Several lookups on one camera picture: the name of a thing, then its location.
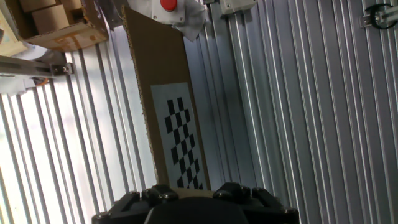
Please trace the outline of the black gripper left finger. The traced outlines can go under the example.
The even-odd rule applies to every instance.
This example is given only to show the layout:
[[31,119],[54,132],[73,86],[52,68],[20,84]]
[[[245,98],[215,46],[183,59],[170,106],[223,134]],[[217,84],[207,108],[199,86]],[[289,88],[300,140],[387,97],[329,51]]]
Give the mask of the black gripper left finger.
[[142,199],[149,203],[167,203],[179,199],[179,195],[168,185],[157,184],[142,191]]

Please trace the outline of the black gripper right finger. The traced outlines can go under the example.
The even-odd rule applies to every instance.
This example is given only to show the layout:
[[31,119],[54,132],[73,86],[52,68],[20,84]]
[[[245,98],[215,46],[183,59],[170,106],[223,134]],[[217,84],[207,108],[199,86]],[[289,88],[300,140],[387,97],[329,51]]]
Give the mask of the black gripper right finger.
[[244,202],[249,198],[249,188],[236,182],[227,182],[214,192],[213,198],[229,202]]

